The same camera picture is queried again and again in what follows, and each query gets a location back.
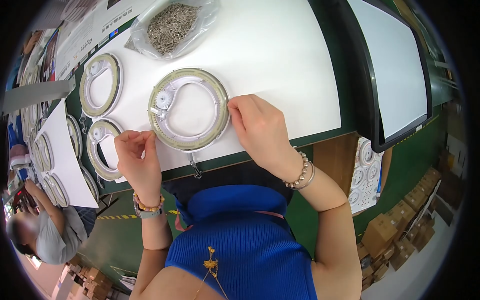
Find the metal bracket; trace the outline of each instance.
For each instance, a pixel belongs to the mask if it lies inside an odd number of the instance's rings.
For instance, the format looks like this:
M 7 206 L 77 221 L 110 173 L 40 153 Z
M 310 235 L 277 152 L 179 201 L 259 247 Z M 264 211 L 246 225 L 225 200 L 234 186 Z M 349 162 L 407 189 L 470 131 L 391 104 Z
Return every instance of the metal bracket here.
M 80 126 L 82 127 L 82 133 L 87 134 L 87 126 L 85 125 L 85 121 L 87 120 L 87 116 L 85 113 L 82 111 L 82 115 L 80 116 Z
M 96 182 L 98 183 L 98 185 L 100 186 L 101 189 L 105 189 L 105 186 L 103 185 L 102 181 L 103 181 L 103 179 L 97 174 L 96 175 Z
M 195 175 L 194 177 L 197 178 L 197 179 L 200 179 L 202 178 L 202 171 L 200 171 L 197 167 L 197 163 L 195 162 L 195 160 L 193 159 L 193 154 L 192 153 L 187 153 L 187 156 L 188 156 L 188 161 L 190 161 L 190 166 L 193 168 L 193 170 L 195 171 Z

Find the woman's right hand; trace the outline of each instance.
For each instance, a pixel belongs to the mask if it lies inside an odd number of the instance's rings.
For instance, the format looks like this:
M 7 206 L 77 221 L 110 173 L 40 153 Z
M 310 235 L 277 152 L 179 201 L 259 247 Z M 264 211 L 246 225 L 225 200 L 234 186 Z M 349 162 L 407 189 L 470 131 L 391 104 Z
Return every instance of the woman's right hand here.
M 162 170 L 155 146 L 153 131 L 127 130 L 115 138 L 119 157 L 117 168 L 128 180 L 140 201 L 147 207 L 160 204 Z
M 298 179 L 303 159 L 288 141 L 283 113 L 256 95 L 228 102 L 240 144 L 257 165 L 287 182 Z

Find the beaded bracelet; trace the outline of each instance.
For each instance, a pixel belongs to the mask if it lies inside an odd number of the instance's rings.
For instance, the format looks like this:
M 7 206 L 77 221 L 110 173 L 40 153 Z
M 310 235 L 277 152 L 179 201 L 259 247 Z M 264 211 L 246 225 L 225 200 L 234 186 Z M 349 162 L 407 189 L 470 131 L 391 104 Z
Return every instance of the beaded bracelet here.
M 140 202 L 140 199 L 138 198 L 138 195 L 136 193 L 133 193 L 133 200 L 137 202 L 138 207 L 146 212 L 156 212 L 157 210 L 161 209 L 163 206 L 163 202 L 165 201 L 165 198 L 163 197 L 162 194 L 160 194 L 160 204 L 156 207 L 146 207 L 142 202 Z
M 291 189 L 296 189 L 295 187 L 300 184 L 300 182 L 305 180 L 305 174 L 307 174 L 307 169 L 308 165 L 311 164 L 310 161 L 308 161 L 307 155 L 303 153 L 302 151 L 299 151 L 299 154 L 301 155 L 301 158 L 303 159 L 303 169 L 301 170 L 301 174 L 298 178 L 298 180 L 295 180 L 294 182 L 286 182 L 283 181 L 286 187 L 291 188 Z M 310 177 L 308 180 L 307 185 L 312 181 L 313 176 Z

